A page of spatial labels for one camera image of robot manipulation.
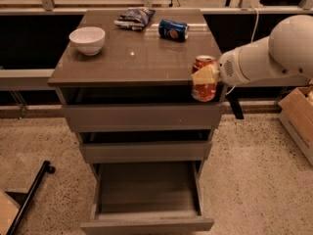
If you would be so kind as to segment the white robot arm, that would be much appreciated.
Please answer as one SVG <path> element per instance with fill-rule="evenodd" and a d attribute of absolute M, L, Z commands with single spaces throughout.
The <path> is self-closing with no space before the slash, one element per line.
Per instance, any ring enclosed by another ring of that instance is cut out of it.
<path fill-rule="evenodd" d="M 239 85 L 302 75 L 313 78 L 313 17 L 296 15 L 279 22 L 270 35 L 225 52 L 192 74 L 195 85 L 222 81 Z"/>

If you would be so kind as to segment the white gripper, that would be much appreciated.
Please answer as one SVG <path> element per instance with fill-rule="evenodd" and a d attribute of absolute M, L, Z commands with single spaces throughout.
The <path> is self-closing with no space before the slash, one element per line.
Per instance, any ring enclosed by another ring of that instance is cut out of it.
<path fill-rule="evenodd" d="M 228 85 L 239 85 L 248 82 L 240 67 L 241 49 L 235 48 L 232 51 L 225 52 L 218 60 L 216 65 L 206 65 L 192 74 L 192 80 L 195 85 L 213 84 L 219 79 Z"/>

